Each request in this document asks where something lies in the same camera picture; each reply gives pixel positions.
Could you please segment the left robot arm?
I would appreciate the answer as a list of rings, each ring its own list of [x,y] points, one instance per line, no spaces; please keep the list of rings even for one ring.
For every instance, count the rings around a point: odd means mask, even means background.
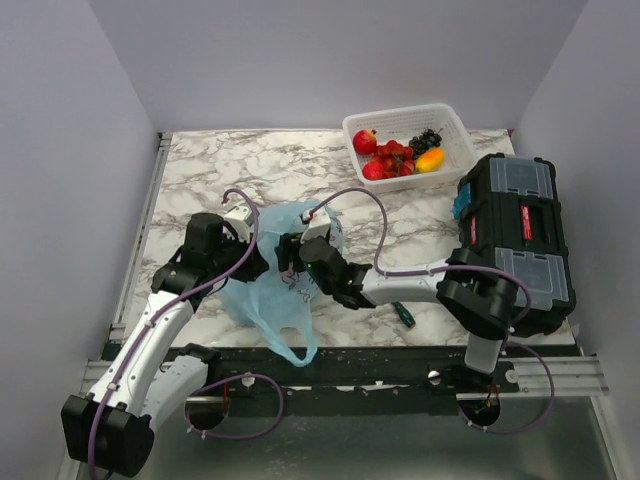
[[[251,282],[268,270],[255,245],[255,218],[245,205],[191,216],[183,244],[154,274],[143,313],[116,358],[88,393],[70,396],[62,407],[72,459],[133,477],[157,431],[187,396],[220,387],[222,372],[204,347],[181,355],[166,372],[160,366],[215,285],[228,278]]]

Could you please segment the red fake pomegranate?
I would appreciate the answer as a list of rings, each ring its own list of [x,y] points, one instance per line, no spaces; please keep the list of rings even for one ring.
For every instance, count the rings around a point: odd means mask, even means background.
[[[377,149],[377,131],[360,130],[352,138],[352,145],[357,155],[373,155]]]

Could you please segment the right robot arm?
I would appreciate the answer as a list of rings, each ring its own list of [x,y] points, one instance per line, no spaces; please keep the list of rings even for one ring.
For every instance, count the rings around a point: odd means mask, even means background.
[[[350,263],[325,237],[305,240],[284,234],[275,253],[280,272],[307,273],[327,296],[357,310],[392,303],[439,303],[469,333],[460,379],[480,392],[496,380],[496,365],[511,327],[519,292],[530,298],[514,275],[489,266],[465,248],[432,265],[378,272],[371,264]]]

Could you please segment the orange yellow fake fruit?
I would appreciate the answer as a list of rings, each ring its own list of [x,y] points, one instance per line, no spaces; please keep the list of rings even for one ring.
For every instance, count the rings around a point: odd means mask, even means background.
[[[416,173],[431,173],[441,168],[446,160],[446,153],[441,148],[433,148],[420,155],[414,163]]]

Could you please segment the blue plastic bag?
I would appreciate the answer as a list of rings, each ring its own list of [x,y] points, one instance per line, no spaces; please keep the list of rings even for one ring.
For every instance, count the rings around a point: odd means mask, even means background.
[[[311,363],[318,346],[313,335],[311,301],[320,292],[308,273],[278,270],[276,246],[283,234],[304,230],[301,215],[315,207],[314,200],[267,207],[259,212],[255,251],[268,264],[268,270],[254,282],[231,279],[220,298],[227,315],[235,322],[256,327],[274,353],[296,367]],[[306,353],[300,357],[282,339],[281,330],[295,329],[306,340]]]

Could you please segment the red fake fruit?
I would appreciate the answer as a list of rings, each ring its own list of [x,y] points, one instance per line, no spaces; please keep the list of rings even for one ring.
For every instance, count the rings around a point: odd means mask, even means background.
[[[386,178],[384,166],[380,161],[372,160],[362,168],[362,175],[366,180],[378,181]]]

